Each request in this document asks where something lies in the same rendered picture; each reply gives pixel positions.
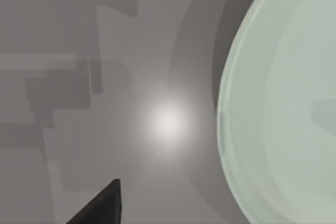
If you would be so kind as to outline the pale green plate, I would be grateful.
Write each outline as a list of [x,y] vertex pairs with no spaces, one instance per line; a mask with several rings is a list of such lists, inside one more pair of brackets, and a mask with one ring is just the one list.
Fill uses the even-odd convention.
[[336,224],[336,0],[254,0],[217,107],[220,161],[251,224]]

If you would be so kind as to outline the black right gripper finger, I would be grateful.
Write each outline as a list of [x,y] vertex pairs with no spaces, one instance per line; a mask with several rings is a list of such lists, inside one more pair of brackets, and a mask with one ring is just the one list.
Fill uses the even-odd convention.
[[66,224],[121,224],[121,180],[114,179]]

